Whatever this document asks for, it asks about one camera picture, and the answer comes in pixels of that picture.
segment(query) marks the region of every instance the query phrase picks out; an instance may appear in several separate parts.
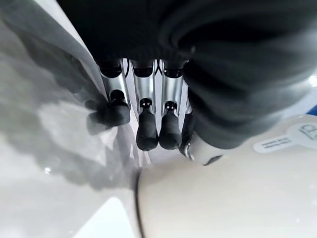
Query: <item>glossy white surface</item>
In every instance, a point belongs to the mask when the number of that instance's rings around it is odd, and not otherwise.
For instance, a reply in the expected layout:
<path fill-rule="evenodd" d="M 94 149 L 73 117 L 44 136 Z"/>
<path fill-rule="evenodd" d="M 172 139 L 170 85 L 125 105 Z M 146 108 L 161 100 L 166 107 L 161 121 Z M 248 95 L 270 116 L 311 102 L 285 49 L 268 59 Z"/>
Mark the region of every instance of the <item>glossy white surface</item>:
<path fill-rule="evenodd" d="M 0 14 L 0 237 L 72 238 L 111 197 L 140 237 L 135 183 L 147 155 L 134 114 L 100 123 L 93 60 L 32 1 L 0 1 Z"/>
<path fill-rule="evenodd" d="M 209 166 L 178 157 L 143 170 L 138 197 L 145 237 L 317 237 L 317 150 L 253 150 L 302 122 L 317 117 L 280 123 Z"/>

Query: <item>white surface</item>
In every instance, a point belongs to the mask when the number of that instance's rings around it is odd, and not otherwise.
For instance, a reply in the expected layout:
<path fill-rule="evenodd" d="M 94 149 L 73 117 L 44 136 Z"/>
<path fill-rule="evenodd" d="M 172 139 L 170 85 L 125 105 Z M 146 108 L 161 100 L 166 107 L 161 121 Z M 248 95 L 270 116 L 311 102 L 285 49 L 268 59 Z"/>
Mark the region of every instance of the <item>white surface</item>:
<path fill-rule="evenodd" d="M 135 238 L 121 201 L 110 198 L 74 238 Z"/>
<path fill-rule="evenodd" d="M 143 170 L 139 207 L 145 238 L 317 237 L 317 150 L 268 154 L 252 146 L 315 116 L 292 118 L 218 161 L 184 157 Z"/>

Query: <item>robotic hand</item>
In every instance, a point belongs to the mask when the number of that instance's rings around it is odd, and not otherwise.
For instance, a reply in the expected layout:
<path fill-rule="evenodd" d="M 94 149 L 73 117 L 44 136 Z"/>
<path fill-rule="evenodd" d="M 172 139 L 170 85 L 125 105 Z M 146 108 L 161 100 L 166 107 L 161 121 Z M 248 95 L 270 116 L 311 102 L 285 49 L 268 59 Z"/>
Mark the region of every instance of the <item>robotic hand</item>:
<path fill-rule="evenodd" d="M 113 126 L 129 121 L 129 98 L 117 62 L 132 60 L 137 142 L 143 150 L 159 141 L 166 149 L 180 147 L 192 160 L 210 163 L 271 128 L 311 88 L 307 79 L 317 65 L 315 1 L 58 2 L 101 68 L 113 108 L 106 117 Z M 165 62 L 159 137 L 153 117 L 154 59 Z M 108 62 L 116 74 L 105 72 Z M 176 126 L 182 77 L 193 108 L 183 139 Z"/>

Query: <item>black fabric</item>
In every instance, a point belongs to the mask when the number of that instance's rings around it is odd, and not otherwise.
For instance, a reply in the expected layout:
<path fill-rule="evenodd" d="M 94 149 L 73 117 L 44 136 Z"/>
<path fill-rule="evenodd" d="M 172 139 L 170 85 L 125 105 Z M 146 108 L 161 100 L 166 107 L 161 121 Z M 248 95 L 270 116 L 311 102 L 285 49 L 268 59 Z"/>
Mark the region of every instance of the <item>black fabric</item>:
<path fill-rule="evenodd" d="M 95 60 L 190 60 L 195 131 L 233 148 L 310 89 L 316 0 L 59 0 Z"/>

